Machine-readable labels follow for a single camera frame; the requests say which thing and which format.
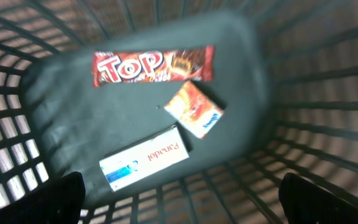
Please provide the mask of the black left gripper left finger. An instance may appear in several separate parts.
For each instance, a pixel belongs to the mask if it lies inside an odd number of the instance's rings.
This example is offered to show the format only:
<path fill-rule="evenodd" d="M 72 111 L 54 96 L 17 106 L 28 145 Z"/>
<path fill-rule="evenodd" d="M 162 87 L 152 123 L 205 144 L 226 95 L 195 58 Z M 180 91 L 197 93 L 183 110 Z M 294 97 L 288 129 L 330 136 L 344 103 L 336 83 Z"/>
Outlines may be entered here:
<path fill-rule="evenodd" d="M 0 209 L 0 224 L 77 224 L 85 193 L 82 174 L 72 172 Z"/>

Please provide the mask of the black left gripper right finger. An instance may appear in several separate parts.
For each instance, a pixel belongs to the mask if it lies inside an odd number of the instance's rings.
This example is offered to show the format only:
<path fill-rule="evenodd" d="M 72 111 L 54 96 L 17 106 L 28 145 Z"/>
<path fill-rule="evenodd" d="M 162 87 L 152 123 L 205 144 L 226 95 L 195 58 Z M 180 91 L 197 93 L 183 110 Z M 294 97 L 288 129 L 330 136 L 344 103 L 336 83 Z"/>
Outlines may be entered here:
<path fill-rule="evenodd" d="M 358 224 L 358 208 L 291 172 L 281 181 L 278 198 L 288 223 Z"/>

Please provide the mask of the white Panadol box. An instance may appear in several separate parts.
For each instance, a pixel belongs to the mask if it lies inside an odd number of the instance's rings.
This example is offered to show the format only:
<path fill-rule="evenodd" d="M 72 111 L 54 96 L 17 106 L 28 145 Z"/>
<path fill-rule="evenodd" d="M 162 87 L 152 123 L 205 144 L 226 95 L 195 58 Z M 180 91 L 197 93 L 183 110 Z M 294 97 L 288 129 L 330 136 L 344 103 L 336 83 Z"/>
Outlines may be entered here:
<path fill-rule="evenodd" d="M 99 161 L 112 191 L 116 192 L 189 158 L 177 126 Z"/>

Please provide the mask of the orange small box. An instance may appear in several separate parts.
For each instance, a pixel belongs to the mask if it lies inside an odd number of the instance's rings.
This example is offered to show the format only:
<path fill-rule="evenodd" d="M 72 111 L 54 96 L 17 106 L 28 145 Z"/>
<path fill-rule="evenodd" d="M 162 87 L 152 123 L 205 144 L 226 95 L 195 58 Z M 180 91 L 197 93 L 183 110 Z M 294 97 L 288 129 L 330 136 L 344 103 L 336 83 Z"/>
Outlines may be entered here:
<path fill-rule="evenodd" d="M 224 114 L 193 82 L 185 82 L 164 106 L 185 129 L 203 139 Z"/>

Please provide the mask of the red Top chocolate bar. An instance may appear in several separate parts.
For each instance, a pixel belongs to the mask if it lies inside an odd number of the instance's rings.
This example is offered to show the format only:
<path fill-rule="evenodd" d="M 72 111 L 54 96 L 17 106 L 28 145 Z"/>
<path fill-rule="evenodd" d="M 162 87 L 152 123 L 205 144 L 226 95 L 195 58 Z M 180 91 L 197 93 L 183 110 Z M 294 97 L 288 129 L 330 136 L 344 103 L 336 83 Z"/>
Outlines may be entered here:
<path fill-rule="evenodd" d="M 213 79 L 215 47 L 146 52 L 95 51 L 93 87 L 108 83 L 152 83 Z"/>

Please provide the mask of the grey plastic basket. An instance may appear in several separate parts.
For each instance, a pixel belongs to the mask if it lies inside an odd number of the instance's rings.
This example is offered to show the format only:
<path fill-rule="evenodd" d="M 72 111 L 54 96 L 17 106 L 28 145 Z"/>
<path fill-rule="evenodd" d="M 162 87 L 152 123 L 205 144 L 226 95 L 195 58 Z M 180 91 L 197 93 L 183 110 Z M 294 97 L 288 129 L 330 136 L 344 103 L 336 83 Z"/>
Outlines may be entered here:
<path fill-rule="evenodd" d="M 92 86 L 95 51 L 205 45 L 203 139 L 180 82 Z M 99 161 L 173 125 L 189 158 L 112 191 Z M 288 223 L 288 172 L 358 208 L 358 1 L 0 1 L 0 209 L 72 172 L 78 223 Z"/>

